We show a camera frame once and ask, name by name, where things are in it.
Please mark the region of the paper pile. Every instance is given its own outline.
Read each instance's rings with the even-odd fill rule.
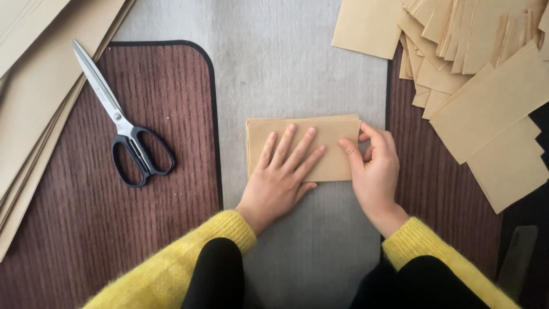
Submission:
[[[358,131],[360,120],[358,115],[342,115],[333,117],[300,118],[300,119],[248,119],[246,121],[247,148],[248,148],[248,176],[254,171],[261,150],[271,132],[277,133],[277,144],[283,135],[286,127],[290,124],[296,125],[296,132],[290,145],[290,154],[297,146],[308,128],[316,129],[316,136],[309,152],[310,153],[324,144],[326,152],[320,159],[306,181],[341,181],[351,180],[351,169],[345,152],[339,147],[338,142],[343,138],[358,142]]]
[[[133,1],[1,4],[17,18],[0,24],[0,72],[10,69],[0,96],[0,261],[84,83],[71,39],[99,59]]]
[[[547,0],[343,0],[332,45],[392,59],[400,40],[412,104],[499,213],[549,178],[528,118],[549,101],[546,8]]]

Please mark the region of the woman's right hand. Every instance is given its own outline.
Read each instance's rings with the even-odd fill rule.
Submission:
[[[364,157],[348,139],[339,141],[349,159],[352,187],[362,210],[387,239],[409,220],[408,214],[395,203],[399,176],[399,158],[395,141],[388,131],[376,130],[365,122],[360,125],[360,141],[370,140]]]

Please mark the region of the gray mat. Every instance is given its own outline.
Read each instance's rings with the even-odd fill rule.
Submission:
[[[226,209],[247,183],[246,118],[358,113],[383,128],[387,61],[330,46],[341,0],[138,0],[115,41],[190,40],[210,55]],[[379,261],[351,182],[321,184],[244,260],[247,303],[344,308]]]

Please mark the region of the dark brown mat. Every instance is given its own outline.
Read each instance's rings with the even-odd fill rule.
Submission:
[[[390,71],[387,113],[401,171],[397,202],[418,216],[488,278],[497,267],[502,216],[494,213],[467,164],[458,165],[412,105],[413,81],[399,79],[402,47]]]
[[[190,42],[153,44],[113,43],[98,67],[128,120],[166,140],[176,168],[124,187],[110,156],[116,127],[86,84],[0,263],[1,308],[79,307],[220,209],[211,62]]]

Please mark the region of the yellow sweater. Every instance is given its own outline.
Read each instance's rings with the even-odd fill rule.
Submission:
[[[208,241],[218,237],[234,241],[243,255],[256,242],[254,232],[237,212],[221,212],[107,285],[84,308],[179,309],[200,250]],[[411,218],[385,240],[383,249],[397,270],[418,256],[437,257],[490,308],[518,308],[417,218]]]

